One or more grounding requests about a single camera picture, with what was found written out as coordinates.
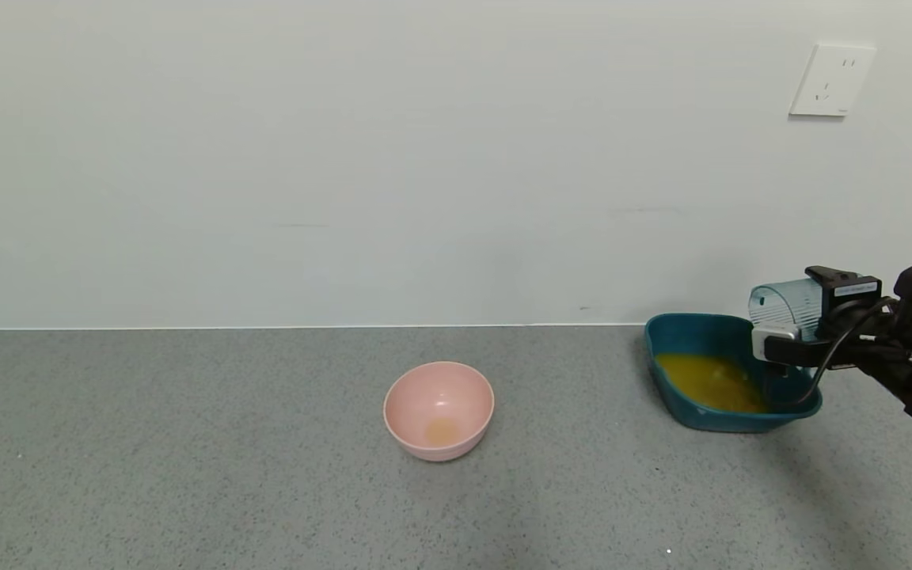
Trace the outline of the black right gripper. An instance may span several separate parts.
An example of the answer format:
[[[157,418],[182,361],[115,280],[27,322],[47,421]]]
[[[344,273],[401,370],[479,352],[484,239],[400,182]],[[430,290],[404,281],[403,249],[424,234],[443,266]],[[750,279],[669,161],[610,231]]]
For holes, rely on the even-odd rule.
[[[846,333],[854,338],[866,333],[869,322],[883,313],[883,282],[873,275],[813,264],[804,269],[821,287],[821,313],[817,321],[819,340],[836,340]]]

